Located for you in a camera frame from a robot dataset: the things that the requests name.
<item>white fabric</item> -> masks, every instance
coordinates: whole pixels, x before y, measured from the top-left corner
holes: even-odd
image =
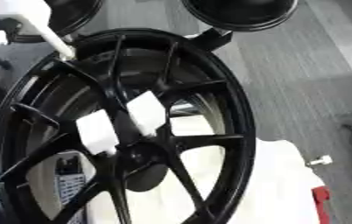
[[[176,135],[213,134],[203,116],[172,120]],[[223,150],[206,147],[183,154],[183,162],[206,197],[221,169]],[[230,224],[319,224],[312,188],[323,182],[305,167],[297,148],[287,141],[257,139],[250,182]],[[133,223],[180,224],[194,210],[186,191],[168,172],[163,183],[149,192],[127,192]],[[95,198],[88,207],[91,223],[118,223],[110,196]]]

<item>wheel rim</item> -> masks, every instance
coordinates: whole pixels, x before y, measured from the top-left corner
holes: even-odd
[[[116,178],[122,174],[125,175],[126,168],[114,166],[114,164],[116,161],[120,164],[122,160],[124,165],[136,163],[135,160],[131,162],[132,152],[130,149],[134,149],[131,147],[132,145],[138,144],[156,144],[158,149],[153,150],[155,152],[151,155],[144,156],[151,160],[157,158],[159,162],[166,164],[173,172],[177,173],[176,176],[180,182],[192,195],[197,211],[183,223],[202,223],[203,221],[223,223],[227,221],[234,212],[248,183],[255,153],[255,129],[250,106],[232,73],[212,53],[203,52],[192,45],[189,40],[163,31],[139,29],[106,31],[79,41],[76,43],[76,47],[78,49],[77,61],[70,64],[55,60],[56,54],[48,56],[11,90],[0,108],[0,133],[3,133],[0,135],[0,221],[24,223],[29,220],[40,223],[67,223],[72,214],[83,204],[86,204],[88,199],[93,198],[99,191],[107,191],[110,192],[116,204],[120,222],[130,223],[127,205],[125,205],[125,190],[123,182],[120,180],[125,176],[120,179]],[[126,99],[129,97],[126,96],[126,91],[120,90],[119,84],[121,83],[120,86],[124,88],[130,84],[128,79],[124,78],[125,76],[121,76],[121,82],[115,81],[119,80],[117,76],[121,74],[118,72],[120,67],[115,65],[123,61],[126,52],[127,54],[133,52],[130,50],[131,48],[165,53],[166,59],[161,60],[164,63],[163,70],[158,73],[162,74],[158,76],[161,78],[156,76],[151,88],[165,106],[170,108],[177,100],[185,99],[191,95],[194,97],[209,95],[208,98],[211,97],[220,105],[218,109],[223,113],[226,133],[216,136],[196,136],[192,140],[191,137],[172,135],[172,127],[165,125],[158,131],[158,136],[153,139],[140,137],[138,140],[131,141],[131,138],[127,137],[124,141],[128,143],[120,145],[119,151],[121,152],[117,154],[119,155],[117,157],[110,157],[106,154],[91,155],[81,145],[74,122],[71,122],[77,118],[76,116],[84,114],[85,112],[82,111],[88,110],[89,106],[84,105],[83,108],[79,108],[78,106],[74,107],[73,103],[66,106],[68,104],[66,101],[71,100],[71,95],[76,95],[85,86],[90,86],[92,91],[90,93],[95,93],[95,98],[100,99],[98,103],[101,107],[107,110],[110,117],[117,117],[116,113],[123,111],[123,102],[129,100]],[[110,82],[113,84],[109,87],[112,94],[104,94],[102,87],[98,85],[98,82],[94,82],[93,78],[106,81],[109,76],[95,70],[91,70],[92,73],[89,75],[82,71],[87,71],[83,68],[87,69],[88,65],[93,68],[93,59],[98,60],[100,53],[109,50],[114,52],[111,59],[113,64],[106,66],[106,71],[111,71],[110,77],[114,80]],[[206,75],[205,80],[199,80],[199,82],[190,80],[180,82],[177,80],[172,85],[166,84],[167,80],[172,77],[168,74],[173,73],[175,64],[181,67],[183,63],[189,66],[194,65],[194,69],[199,68],[198,70]],[[71,83],[75,81],[79,81],[80,85],[74,87]],[[63,87],[61,85],[63,83],[70,86]],[[54,95],[58,96],[59,103],[64,103],[62,106],[55,106],[58,103],[54,101]],[[84,97],[78,96],[75,97],[75,99],[79,99],[76,101],[84,102],[82,100]],[[32,126],[33,123],[35,123],[34,125],[42,123],[43,128],[39,128],[39,133],[41,133],[39,136],[29,135],[30,131],[36,129]],[[59,134],[51,138],[46,137],[49,139],[48,142],[41,143],[50,133],[48,127],[54,127],[56,130],[53,133]],[[41,144],[37,148],[33,147],[36,148],[33,150],[26,146],[32,142],[37,145]],[[46,144],[51,144],[52,147],[44,147]],[[180,163],[179,154],[190,148],[213,144],[223,146],[226,153],[220,177],[216,181],[213,191],[203,201],[196,192],[196,187],[191,183],[186,169]],[[75,149],[85,155],[93,163],[96,176],[84,187],[82,198],[78,195],[78,200],[57,214],[54,222],[49,222],[50,219],[41,211],[31,194],[25,175],[42,160],[68,149]],[[26,156],[26,150],[32,151],[28,153],[29,156]],[[140,168],[141,165],[134,166],[133,170]],[[114,175],[109,175],[109,169],[114,169],[112,170]],[[121,187],[110,184],[110,180],[113,180],[112,183],[118,183]]]

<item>wheel spoke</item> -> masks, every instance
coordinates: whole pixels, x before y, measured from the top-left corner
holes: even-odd
[[[92,88],[100,96],[100,104],[107,111],[108,115],[112,118],[116,116],[119,109],[123,109],[123,105],[115,97],[113,91],[107,91],[94,77],[90,74],[85,73],[76,65],[61,60],[55,60],[60,70],[64,70],[66,73],[70,73],[83,81],[86,85]]]
[[[115,205],[120,224],[131,224],[124,180],[122,178],[112,178],[109,184],[109,193]]]
[[[204,199],[198,191],[198,188],[193,182],[193,179],[188,174],[186,167],[183,165],[180,157],[178,155],[170,155],[168,158],[168,166],[176,175],[180,183],[186,188],[188,194],[190,195],[193,203],[195,205],[195,209],[199,212],[206,214],[208,217],[212,217],[213,215],[209,211],[207,205],[205,204]]]
[[[237,145],[244,139],[243,135],[212,135],[212,136],[173,136],[172,141],[182,153],[194,148],[219,145],[225,149]]]
[[[193,82],[170,86],[166,91],[159,95],[159,99],[165,105],[171,105],[177,100],[195,94],[212,93],[218,94],[227,88],[225,80],[209,80],[203,82]]]
[[[52,137],[40,145],[34,152],[29,156],[18,161],[10,169],[0,175],[0,181],[5,181],[11,177],[25,176],[25,174],[35,165],[46,160],[47,158],[56,155],[65,150],[76,149],[78,151],[83,150],[81,146],[81,140],[78,133],[63,133]]]
[[[127,99],[124,97],[122,91],[122,83],[120,81],[120,58],[123,57],[123,41],[125,36],[120,36],[116,43],[116,49],[114,52],[113,59],[110,61],[108,69],[108,79],[106,79],[105,87],[108,91],[114,91],[115,97],[121,105],[124,105],[127,102]]]
[[[179,47],[179,43],[174,42],[174,43],[172,43],[171,48],[169,49],[164,71],[159,76],[162,83],[165,83],[165,84],[169,83],[172,67],[174,66],[174,64],[177,61],[176,60],[177,59],[176,51],[177,51],[178,47]]]
[[[51,223],[68,223],[80,209],[86,206],[90,200],[102,191],[102,186],[98,183],[96,177],[94,177],[63,207]]]
[[[59,117],[53,115],[47,115],[46,113],[38,110],[37,108],[28,106],[26,104],[15,102],[11,104],[12,109],[22,115],[29,122],[34,123],[36,120],[55,128],[60,128],[60,119]]]

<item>floor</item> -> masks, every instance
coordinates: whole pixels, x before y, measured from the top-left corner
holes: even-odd
[[[138,26],[180,35],[207,27],[177,0],[108,0],[81,33]],[[11,87],[50,51],[47,44],[0,48],[15,67],[12,75],[0,71],[1,85]],[[333,157],[316,172],[332,193],[331,223],[352,224],[352,136],[342,127],[352,121],[352,1],[300,0],[286,23],[237,33],[216,54],[247,92],[259,138],[289,140],[306,160]]]

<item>black wheel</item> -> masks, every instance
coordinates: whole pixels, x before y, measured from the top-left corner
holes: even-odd
[[[194,204],[182,223],[226,223],[250,178],[256,137],[250,105],[233,74],[211,52],[164,31],[105,31],[76,47],[76,61],[60,61],[56,53],[43,59],[0,108],[0,223],[67,223],[103,192],[120,223],[133,223],[126,192],[161,186],[170,172]],[[125,110],[125,102],[147,90],[168,114],[156,136],[141,136]],[[74,121],[98,109],[106,110],[120,138],[115,155],[92,155],[81,143]],[[176,133],[175,119],[188,116],[203,117],[213,133]],[[181,155],[210,145],[221,147],[222,159],[213,189],[202,196]],[[44,185],[36,189],[33,176],[52,180],[42,168],[71,151],[95,174],[56,209],[53,194],[46,194],[47,202],[36,195]]]
[[[199,20],[235,32],[255,32],[284,23],[298,0],[181,0]]]

